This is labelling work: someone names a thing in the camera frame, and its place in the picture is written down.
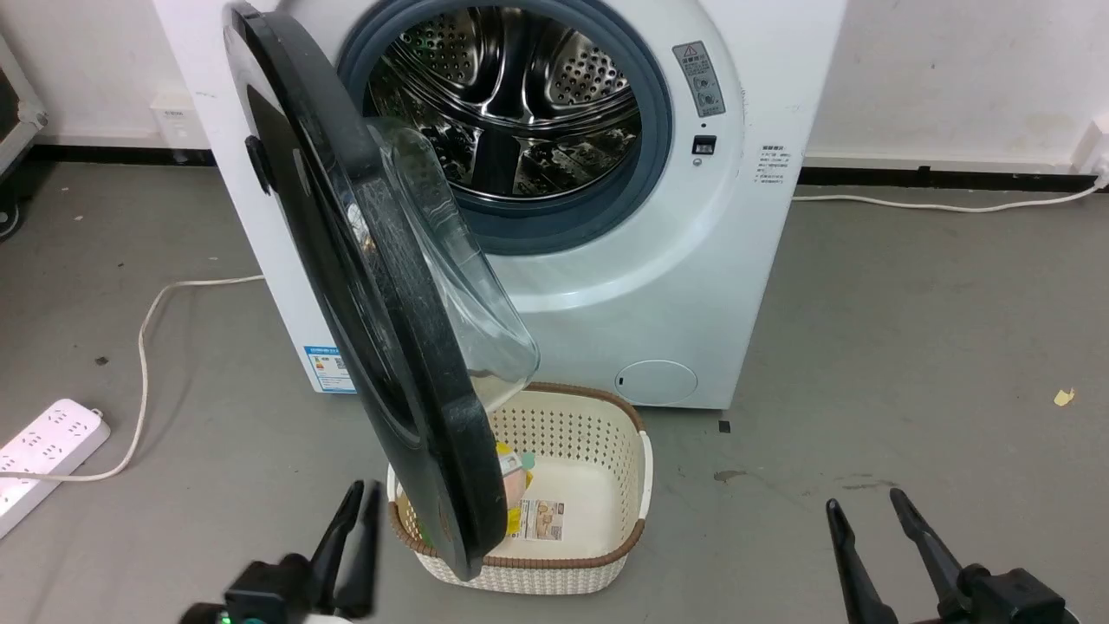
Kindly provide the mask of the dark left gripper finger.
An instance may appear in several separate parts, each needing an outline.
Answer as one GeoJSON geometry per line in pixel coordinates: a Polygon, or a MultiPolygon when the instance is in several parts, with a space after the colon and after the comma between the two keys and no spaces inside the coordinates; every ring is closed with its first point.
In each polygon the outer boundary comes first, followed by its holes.
{"type": "Polygon", "coordinates": [[[383,485],[373,484],[358,520],[360,533],[356,538],[348,576],[336,595],[336,613],[345,618],[368,618],[376,608],[381,507],[383,485]]]}
{"type": "Polygon", "coordinates": [[[350,530],[356,526],[360,516],[364,490],[363,481],[355,481],[348,487],[340,507],[322,533],[321,541],[311,557],[314,582],[311,593],[313,608],[335,607],[335,584],[340,572],[340,561],[350,530]]]}

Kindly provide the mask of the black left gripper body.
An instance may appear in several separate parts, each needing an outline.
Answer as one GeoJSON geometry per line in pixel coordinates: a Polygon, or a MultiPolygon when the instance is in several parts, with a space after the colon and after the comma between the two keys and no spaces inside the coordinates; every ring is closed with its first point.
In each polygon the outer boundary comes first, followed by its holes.
{"type": "Polygon", "coordinates": [[[305,556],[254,561],[221,603],[197,601],[179,616],[179,624],[349,624],[333,605],[337,575],[337,564],[305,556]]]}

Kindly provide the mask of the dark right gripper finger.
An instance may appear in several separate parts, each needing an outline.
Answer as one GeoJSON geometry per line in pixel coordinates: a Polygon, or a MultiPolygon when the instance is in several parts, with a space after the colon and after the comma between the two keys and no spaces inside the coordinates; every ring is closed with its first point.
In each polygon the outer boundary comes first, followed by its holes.
{"type": "Polygon", "coordinates": [[[963,566],[957,557],[945,545],[943,540],[930,528],[918,507],[899,487],[891,488],[891,503],[898,515],[898,521],[905,536],[918,548],[923,564],[930,577],[932,589],[935,589],[940,618],[965,618],[970,613],[970,602],[963,595],[958,580],[963,566]]]}
{"type": "Polygon", "coordinates": [[[854,530],[835,498],[827,500],[827,522],[848,624],[899,624],[872,584],[857,553],[854,530]]]}

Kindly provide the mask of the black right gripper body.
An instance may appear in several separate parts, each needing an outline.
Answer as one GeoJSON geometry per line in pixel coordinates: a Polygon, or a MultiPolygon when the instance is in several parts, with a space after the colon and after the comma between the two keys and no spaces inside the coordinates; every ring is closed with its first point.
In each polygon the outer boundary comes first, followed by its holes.
{"type": "Polygon", "coordinates": [[[1066,600],[1022,567],[995,575],[981,565],[963,567],[955,603],[937,618],[912,624],[1080,624],[1066,600]]]}

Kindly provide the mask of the black round washer door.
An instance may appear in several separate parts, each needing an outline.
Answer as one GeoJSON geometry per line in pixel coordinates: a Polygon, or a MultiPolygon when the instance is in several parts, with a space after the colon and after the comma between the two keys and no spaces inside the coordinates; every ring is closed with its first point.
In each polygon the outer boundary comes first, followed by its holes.
{"type": "Polygon", "coordinates": [[[489,415],[540,351],[464,219],[431,142],[364,117],[289,13],[230,3],[244,145],[276,198],[393,473],[455,577],[507,536],[489,415]]]}

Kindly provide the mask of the white front-load washing machine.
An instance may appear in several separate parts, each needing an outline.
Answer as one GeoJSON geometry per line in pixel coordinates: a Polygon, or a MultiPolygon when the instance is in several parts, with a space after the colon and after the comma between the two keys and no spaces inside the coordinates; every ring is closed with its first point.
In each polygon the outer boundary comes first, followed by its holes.
{"type": "MultiPolygon", "coordinates": [[[[302,348],[336,344],[277,201],[261,190],[247,157],[247,117],[233,95],[222,19],[235,1],[289,13],[340,80],[340,44],[379,0],[152,0],[302,371],[318,392],[302,348]]],[[[540,347],[538,380],[619,395],[615,375],[625,365],[676,361],[696,374],[696,392],[674,407],[723,410],[736,393],[849,0],[606,4],[645,39],[665,79],[673,120],[661,180],[632,217],[590,244],[535,256],[482,250],[540,347]],[[696,115],[672,52],[691,41],[705,44],[716,68],[725,114],[696,115]],[[785,185],[754,180],[764,145],[792,151],[785,185]]]]}

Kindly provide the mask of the grey rubber door gasket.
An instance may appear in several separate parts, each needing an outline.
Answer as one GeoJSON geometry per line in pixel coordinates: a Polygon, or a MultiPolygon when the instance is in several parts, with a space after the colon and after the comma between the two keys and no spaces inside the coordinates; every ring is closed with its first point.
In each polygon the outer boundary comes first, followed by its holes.
{"type": "Polygon", "coordinates": [[[625,74],[640,111],[641,132],[633,154],[621,168],[590,190],[561,198],[523,203],[481,200],[454,190],[448,182],[469,229],[484,250],[500,256],[570,250],[606,236],[632,217],[655,190],[665,168],[673,120],[665,79],[645,39],[606,0],[379,0],[353,24],[340,44],[340,82],[363,114],[385,117],[372,110],[366,86],[386,48],[408,25],[471,6],[520,7],[579,30],[613,57],[625,74]]]}

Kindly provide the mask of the yellow toy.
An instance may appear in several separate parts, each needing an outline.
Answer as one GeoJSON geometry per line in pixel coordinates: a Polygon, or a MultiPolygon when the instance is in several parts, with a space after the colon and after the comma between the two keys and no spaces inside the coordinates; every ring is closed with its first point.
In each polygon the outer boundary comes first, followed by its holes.
{"type": "Polygon", "coordinates": [[[522,526],[522,500],[532,482],[535,453],[519,452],[502,441],[496,442],[496,456],[502,467],[503,497],[507,507],[506,536],[516,536],[522,526]]]}

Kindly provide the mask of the blue energy label sticker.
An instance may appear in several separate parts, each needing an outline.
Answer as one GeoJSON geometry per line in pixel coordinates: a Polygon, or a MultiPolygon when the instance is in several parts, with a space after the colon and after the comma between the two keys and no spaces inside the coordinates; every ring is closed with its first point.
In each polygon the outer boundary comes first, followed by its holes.
{"type": "Polygon", "coordinates": [[[306,362],[321,393],[356,393],[350,374],[336,347],[305,345],[306,362]]]}

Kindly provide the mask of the printed paper label card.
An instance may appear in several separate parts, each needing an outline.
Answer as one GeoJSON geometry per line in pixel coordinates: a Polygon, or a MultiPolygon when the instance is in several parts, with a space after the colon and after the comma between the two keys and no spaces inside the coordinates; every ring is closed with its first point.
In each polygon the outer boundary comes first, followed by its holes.
{"type": "Polygon", "coordinates": [[[512,538],[523,541],[561,542],[564,533],[563,502],[523,500],[516,507],[512,538]]]}

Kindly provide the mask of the cream laundry basket brown rim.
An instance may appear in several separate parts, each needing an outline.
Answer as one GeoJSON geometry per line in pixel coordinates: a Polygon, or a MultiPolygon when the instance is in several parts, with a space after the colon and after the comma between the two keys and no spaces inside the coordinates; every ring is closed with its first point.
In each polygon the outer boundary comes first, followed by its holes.
{"type": "Polygon", "coordinates": [[[592,594],[619,576],[645,529],[652,444],[614,393],[530,383],[489,411],[496,442],[535,453],[523,498],[563,502],[561,542],[503,538],[471,589],[523,595],[592,594]]]}

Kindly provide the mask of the white power strip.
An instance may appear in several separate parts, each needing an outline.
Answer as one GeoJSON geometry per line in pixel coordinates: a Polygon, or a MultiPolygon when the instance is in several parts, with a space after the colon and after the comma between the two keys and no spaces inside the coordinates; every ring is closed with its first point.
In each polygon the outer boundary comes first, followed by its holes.
{"type": "Polygon", "coordinates": [[[28,474],[71,475],[110,433],[100,411],[62,399],[0,447],[0,540],[59,485],[28,474]]]}

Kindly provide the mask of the round white filter cover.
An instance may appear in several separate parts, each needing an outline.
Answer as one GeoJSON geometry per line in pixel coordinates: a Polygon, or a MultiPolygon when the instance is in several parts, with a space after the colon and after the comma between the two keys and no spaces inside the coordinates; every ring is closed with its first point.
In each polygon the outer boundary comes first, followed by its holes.
{"type": "Polygon", "coordinates": [[[615,375],[614,388],[637,406],[675,406],[696,392],[696,374],[676,361],[638,361],[615,375]]]}

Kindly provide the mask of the white text sticker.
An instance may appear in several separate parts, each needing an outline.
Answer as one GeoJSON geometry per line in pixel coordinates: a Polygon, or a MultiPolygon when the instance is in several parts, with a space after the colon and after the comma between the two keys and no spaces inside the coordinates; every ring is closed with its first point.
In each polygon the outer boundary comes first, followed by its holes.
{"type": "Polygon", "coordinates": [[[754,180],[762,185],[785,185],[792,171],[792,162],[793,154],[787,146],[761,146],[754,180]]]}

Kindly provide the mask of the stainless steel washer drum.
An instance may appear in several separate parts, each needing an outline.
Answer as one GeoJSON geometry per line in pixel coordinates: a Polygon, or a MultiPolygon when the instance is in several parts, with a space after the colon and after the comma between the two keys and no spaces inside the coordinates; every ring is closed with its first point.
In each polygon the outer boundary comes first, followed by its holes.
{"type": "Polygon", "coordinates": [[[464,7],[408,25],[373,64],[372,110],[431,142],[454,190],[511,203],[590,190],[631,157],[625,72],[579,30],[520,7],[464,7]]]}

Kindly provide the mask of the grey warning sticker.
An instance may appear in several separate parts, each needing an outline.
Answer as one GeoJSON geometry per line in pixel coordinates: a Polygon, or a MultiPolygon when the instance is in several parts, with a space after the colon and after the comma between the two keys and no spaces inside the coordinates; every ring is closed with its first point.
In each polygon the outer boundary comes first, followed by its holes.
{"type": "Polygon", "coordinates": [[[726,106],[718,83],[716,68],[710,60],[705,44],[702,41],[691,41],[673,47],[672,52],[686,79],[698,117],[725,114],[726,106]]]}

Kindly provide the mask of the white cart with black wheel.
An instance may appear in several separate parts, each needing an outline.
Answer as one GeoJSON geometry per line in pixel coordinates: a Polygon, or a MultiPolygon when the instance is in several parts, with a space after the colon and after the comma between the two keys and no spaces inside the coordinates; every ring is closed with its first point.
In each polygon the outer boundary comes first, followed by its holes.
{"type": "Polygon", "coordinates": [[[42,99],[0,35],[0,244],[23,226],[23,201],[10,178],[48,123],[42,99]]]}

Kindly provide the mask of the white wall plug box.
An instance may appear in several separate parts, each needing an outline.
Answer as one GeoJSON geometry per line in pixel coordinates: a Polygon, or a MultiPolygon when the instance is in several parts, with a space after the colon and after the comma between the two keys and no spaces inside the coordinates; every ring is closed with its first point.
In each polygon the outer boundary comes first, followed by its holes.
{"type": "Polygon", "coordinates": [[[1098,190],[1109,186],[1109,112],[1093,117],[1071,154],[1071,173],[1093,175],[1098,190]]]}

